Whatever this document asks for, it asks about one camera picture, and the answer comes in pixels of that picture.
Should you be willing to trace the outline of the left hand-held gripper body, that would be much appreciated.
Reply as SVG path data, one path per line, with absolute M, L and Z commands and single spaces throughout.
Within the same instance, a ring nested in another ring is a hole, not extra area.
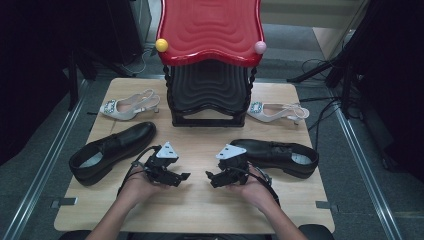
M 141 163 L 141 157 L 148 152 L 153 150 L 154 153 L 147 159 L 145 163 Z M 165 142 L 163 145 L 151 146 L 144 150 L 135 161 L 132 162 L 134 167 L 141 166 L 151 182 L 164 184 L 165 179 L 173 179 L 169 175 L 167 167 L 170 164 L 175 163 L 179 156 L 171 146 L 170 142 Z

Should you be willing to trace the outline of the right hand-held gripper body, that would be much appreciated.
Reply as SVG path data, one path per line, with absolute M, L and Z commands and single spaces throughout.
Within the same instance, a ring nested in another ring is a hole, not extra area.
M 245 154 L 246 150 L 244 148 L 227 144 L 216 155 L 221 172 L 227 173 L 227 178 L 221 180 L 229 180 L 230 184 L 236 182 L 244 184 L 247 181 L 248 163 Z

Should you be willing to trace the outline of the black leather shoe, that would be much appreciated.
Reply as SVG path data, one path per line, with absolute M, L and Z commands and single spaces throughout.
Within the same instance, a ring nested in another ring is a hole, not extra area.
M 231 145 L 244 148 L 247 159 L 259 168 L 280 169 L 300 179 L 309 178 L 319 163 L 317 151 L 298 143 L 236 139 Z
M 84 186 L 98 183 L 124 159 L 141 153 L 156 135 L 152 122 L 142 122 L 124 131 L 90 142 L 69 159 L 75 179 Z

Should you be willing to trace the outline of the white slingback heeled shoe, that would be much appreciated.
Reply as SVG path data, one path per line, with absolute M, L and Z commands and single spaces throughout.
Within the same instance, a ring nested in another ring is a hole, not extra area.
M 307 119 L 310 112 L 299 103 L 276 104 L 255 101 L 250 104 L 247 114 L 264 123 L 270 123 L 278 119 L 288 119 L 298 124 L 300 121 Z
M 104 103 L 99 112 L 113 119 L 127 121 L 146 111 L 158 112 L 160 96 L 153 89 L 147 89 L 125 99 L 111 99 Z

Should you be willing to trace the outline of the red and black shoe rack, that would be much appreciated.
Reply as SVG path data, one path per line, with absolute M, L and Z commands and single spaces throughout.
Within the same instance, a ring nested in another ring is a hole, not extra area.
M 155 47 L 172 124 L 242 127 L 267 49 L 261 0 L 161 0 Z

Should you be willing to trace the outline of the person's right hand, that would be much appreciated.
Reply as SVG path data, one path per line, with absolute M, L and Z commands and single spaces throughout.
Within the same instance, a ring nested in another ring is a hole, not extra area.
M 267 213 L 277 206 L 277 203 L 269 190 L 260 182 L 262 176 L 253 166 L 249 167 L 249 173 L 244 185 L 229 185 L 227 189 L 241 196 L 262 213 Z

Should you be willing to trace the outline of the person's left hand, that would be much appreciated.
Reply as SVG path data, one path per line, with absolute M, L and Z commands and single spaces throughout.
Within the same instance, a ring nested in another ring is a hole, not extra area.
M 167 189 L 167 185 L 151 183 L 143 171 L 136 171 L 124 182 L 116 202 L 120 207 L 131 210 L 137 204 L 144 203 L 156 193 Z

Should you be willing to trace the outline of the person's left knee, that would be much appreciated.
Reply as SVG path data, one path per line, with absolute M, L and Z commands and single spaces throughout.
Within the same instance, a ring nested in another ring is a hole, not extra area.
M 58 240 L 85 240 L 90 233 L 90 230 L 69 231 L 62 234 Z

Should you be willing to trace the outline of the black metal stand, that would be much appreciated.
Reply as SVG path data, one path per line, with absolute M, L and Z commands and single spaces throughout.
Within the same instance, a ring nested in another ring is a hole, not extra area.
M 85 79 L 95 80 L 97 77 L 97 70 L 93 65 L 94 62 L 100 63 L 104 67 L 118 74 L 120 77 L 130 77 L 130 75 L 122 68 L 116 66 L 93 51 L 81 47 L 74 48 L 68 57 L 68 81 L 70 94 L 69 111 L 76 107 L 79 100 L 77 71 L 80 71 Z

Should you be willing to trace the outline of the black tripod stand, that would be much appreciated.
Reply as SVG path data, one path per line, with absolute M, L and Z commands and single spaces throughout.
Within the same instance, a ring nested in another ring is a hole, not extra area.
M 307 79 L 320 74 L 327 69 L 330 69 L 329 74 L 325 78 L 325 85 L 328 88 L 334 89 L 341 85 L 341 112 L 346 119 L 350 119 L 349 113 L 350 91 L 353 86 L 353 81 L 357 77 L 354 71 L 354 64 L 348 58 L 348 54 L 340 52 L 336 57 L 325 60 L 322 64 L 309 70 L 298 77 L 287 79 L 288 83 L 301 83 Z

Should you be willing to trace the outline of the black cabinet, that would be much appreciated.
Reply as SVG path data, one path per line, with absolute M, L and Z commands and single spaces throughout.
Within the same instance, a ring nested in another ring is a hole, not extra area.
M 107 0 L 118 60 L 130 64 L 143 53 L 152 16 L 148 0 Z

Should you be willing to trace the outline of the dark curtain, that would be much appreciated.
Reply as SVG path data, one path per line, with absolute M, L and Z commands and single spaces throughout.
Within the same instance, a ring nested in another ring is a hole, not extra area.
M 64 73 L 95 0 L 0 0 L 0 166 L 71 89 Z
M 370 0 L 357 33 L 358 88 L 383 164 L 424 182 L 424 0 Z

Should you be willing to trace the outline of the beige board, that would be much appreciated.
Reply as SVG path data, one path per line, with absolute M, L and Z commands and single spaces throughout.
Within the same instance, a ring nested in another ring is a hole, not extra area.
M 365 16 L 370 0 L 333 0 L 313 32 L 325 59 L 336 56 L 345 37 L 356 30 Z

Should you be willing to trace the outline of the grey table bracket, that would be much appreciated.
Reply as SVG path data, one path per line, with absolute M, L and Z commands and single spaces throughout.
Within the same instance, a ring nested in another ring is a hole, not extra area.
M 338 205 L 332 204 L 328 201 L 315 201 L 315 205 L 318 209 L 328 209 L 332 212 L 339 212 Z
M 61 206 L 73 206 L 77 203 L 77 200 L 77 197 L 58 198 L 52 201 L 50 207 L 53 209 L 59 209 Z

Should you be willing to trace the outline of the metal floor rail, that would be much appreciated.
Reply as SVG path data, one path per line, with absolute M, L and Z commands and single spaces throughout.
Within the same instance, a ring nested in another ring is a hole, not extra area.
M 404 240 L 350 121 L 344 117 L 344 114 L 339 109 L 336 110 L 336 116 L 387 240 Z
M 4 228 L 4 232 L 0 233 L 0 240 L 18 240 L 21 236 L 76 122 L 91 85 L 92 82 L 86 79 L 83 79 L 79 85 L 77 93 L 80 98 L 76 101 L 75 106 L 67 111 L 39 168 L 35 170 L 36 174 L 30 181 L 25 195 L 19 201 L 13 217 Z

